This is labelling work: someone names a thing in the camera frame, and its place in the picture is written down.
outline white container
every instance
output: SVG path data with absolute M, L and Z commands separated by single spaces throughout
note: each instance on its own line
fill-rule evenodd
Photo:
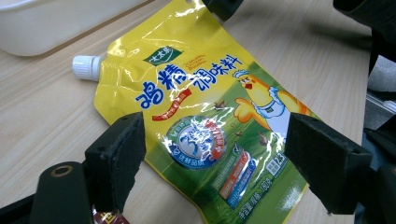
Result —
M 0 49 L 45 53 L 147 0 L 0 0 Z

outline wooden table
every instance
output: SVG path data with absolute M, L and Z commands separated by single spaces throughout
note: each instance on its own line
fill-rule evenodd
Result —
M 149 1 L 35 57 L 0 51 L 0 207 L 35 193 L 38 177 L 62 161 L 83 161 L 108 125 L 93 108 L 96 83 L 74 78 L 75 55 L 106 55 L 108 44 L 167 2 Z M 370 30 L 331 0 L 246 0 L 225 29 L 326 123 L 361 142 Z M 131 223 L 202 223 L 197 210 L 146 163 L 124 215 Z M 352 223 L 328 216 L 308 191 L 288 223 Z

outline yellow pouch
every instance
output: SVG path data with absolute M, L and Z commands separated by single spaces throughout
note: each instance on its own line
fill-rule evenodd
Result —
M 315 115 L 217 23 L 173 0 L 110 44 L 94 105 L 143 111 L 145 161 L 207 223 L 282 223 L 306 182 L 283 155 L 290 112 Z

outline blue circular badge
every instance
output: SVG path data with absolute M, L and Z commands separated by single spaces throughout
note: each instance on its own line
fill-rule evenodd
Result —
M 212 166 L 226 149 L 224 131 L 214 120 L 203 116 L 178 120 L 163 143 L 178 164 L 195 170 Z

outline black object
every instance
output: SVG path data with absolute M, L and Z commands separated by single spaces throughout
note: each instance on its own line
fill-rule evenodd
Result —
M 44 171 L 35 195 L 0 209 L 1 223 L 93 223 L 98 212 L 122 212 L 146 155 L 142 113 L 112 124 L 86 151 Z
M 357 203 L 375 223 L 396 223 L 396 165 L 378 172 L 372 155 L 324 122 L 291 113 L 285 155 L 333 214 L 353 214 Z
M 206 7 L 222 20 L 227 21 L 244 0 L 203 0 Z

